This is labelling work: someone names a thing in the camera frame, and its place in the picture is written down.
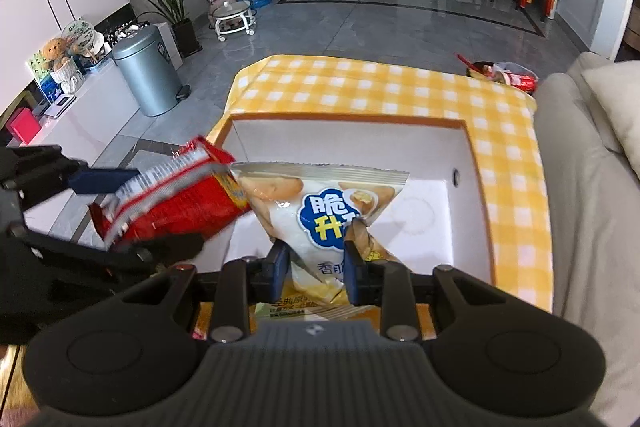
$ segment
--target white electronic device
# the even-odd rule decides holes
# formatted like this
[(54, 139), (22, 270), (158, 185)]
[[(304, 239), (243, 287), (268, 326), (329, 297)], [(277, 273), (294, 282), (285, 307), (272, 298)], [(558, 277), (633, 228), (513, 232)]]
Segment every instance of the white electronic device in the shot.
[(76, 97), (72, 94), (61, 94), (44, 112), (44, 116), (55, 120), (65, 112), (66, 108), (69, 107), (75, 99)]

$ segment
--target sofa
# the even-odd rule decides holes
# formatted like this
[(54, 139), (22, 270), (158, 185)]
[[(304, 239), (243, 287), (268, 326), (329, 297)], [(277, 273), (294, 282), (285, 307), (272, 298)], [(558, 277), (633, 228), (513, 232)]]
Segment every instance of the sofa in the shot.
[(610, 65), (584, 53), (567, 73), (546, 78), (534, 127), (551, 219), (554, 313), (599, 341), (607, 372), (591, 410), (628, 427), (640, 417), (640, 181), (583, 76)]

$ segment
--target potted plant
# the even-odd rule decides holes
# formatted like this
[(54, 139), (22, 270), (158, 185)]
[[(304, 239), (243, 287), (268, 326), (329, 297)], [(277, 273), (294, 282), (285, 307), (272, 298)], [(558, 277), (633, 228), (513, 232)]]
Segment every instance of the potted plant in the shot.
[(145, 0), (151, 6), (153, 10), (141, 13), (138, 17), (141, 17), (147, 13), (156, 13), (164, 17), (171, 25), (171, 28), (175, 36), (175, 44), (180, 51), (182, 57), (188, 57), (202, 49), (196, 33), (193, 28), (193, 23), (187, 16), (184, 9), (184, 0)]

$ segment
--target trash can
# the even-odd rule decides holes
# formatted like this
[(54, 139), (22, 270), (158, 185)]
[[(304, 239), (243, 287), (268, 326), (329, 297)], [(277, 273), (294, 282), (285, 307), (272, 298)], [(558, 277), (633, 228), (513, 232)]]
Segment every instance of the trash can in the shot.
[(182, 84), (156, 26), (123, 38), (113, 47), (113, 59), (143, 114), (158, 116), (177, 105)]

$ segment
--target pink box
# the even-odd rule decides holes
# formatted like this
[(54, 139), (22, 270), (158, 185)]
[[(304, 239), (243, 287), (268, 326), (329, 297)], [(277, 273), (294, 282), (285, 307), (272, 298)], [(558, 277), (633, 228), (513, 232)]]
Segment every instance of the pink box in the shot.
[(26, 107), (18, 109), (6, 123), (6, 127), (15, 139), (28, 144), (42, 127)]

